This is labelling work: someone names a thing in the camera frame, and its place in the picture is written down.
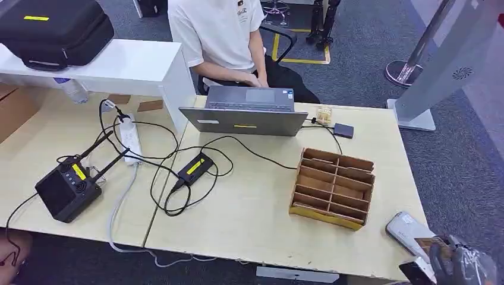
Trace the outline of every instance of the laptop touchpad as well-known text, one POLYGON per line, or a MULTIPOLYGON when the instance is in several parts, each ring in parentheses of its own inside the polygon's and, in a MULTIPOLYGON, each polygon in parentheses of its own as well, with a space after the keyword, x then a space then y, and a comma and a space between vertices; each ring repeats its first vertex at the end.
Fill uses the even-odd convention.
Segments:
POLYGON ((268 89, 250 89, 245 95, 247 102, 274 103, 275 91, 268 89))

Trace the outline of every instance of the person's hand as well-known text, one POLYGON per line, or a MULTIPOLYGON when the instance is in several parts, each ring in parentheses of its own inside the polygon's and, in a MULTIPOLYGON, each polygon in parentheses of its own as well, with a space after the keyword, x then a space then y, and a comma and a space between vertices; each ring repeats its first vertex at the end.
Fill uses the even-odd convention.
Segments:
POLYGON ((259 74, 259 77, 257 77, 259 80, 259 83, 261 84, 261 87, 269 87, 267 83, 267 75, 266 74, 259 74))
POLYGON ((247 74, 247 77, 243 82, 252 87, 262 87, 261 82, 254 74, 247 74))

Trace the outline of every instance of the yellow label on adapter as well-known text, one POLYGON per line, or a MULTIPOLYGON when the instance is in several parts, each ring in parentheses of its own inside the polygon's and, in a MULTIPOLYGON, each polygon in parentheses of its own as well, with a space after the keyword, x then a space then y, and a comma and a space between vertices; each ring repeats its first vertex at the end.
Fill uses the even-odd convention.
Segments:
POLYGON ((84 175, 84 172, 78 168, 77 164, 72 165, 72 168, 75 170, 75 173, 77 176, 79 176, 80 179, 84 180, 86 176, 84 175))
POLYGON ((24 16, 25 20, 48 21, 49 17, 24 16))
POLYGON ((200 165, 204 162, 204 159, 201 159, 200 161, 198 161, 195 165, 193 165, 188 171, 187 171, 187 174, 191 174, 193 173, 198 167, 200 167, 200 165))

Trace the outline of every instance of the laptop keyboard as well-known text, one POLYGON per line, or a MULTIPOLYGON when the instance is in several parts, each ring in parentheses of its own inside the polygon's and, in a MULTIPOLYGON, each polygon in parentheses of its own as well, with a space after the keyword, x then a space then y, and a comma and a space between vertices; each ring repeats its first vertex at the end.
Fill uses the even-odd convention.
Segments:
POLYGON ((259 105, 259 104, 209 102, 206 107, 208 109, 234 109, 234 110, 277 111, 277 112, 291 111, 291 107, 287 105, 259 105))

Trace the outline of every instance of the smartphone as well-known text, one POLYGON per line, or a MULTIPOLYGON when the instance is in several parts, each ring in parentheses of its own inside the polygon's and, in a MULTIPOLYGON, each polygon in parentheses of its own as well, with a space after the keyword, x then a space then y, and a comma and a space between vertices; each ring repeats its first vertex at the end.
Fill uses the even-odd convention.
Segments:
POLYGON ((334 135, 344 138, 353 138, 354 137, 354 127, 343 125, 342 123, 334 124, 334 135))
POLYGON ((387 224, 386 231, 411 254, 422 257, 430 264, 429 256, 417 243, 415 238, 432 238, 436 234, 431 232, 427 226, 419 223, 405 211, 397 213, 387 224))

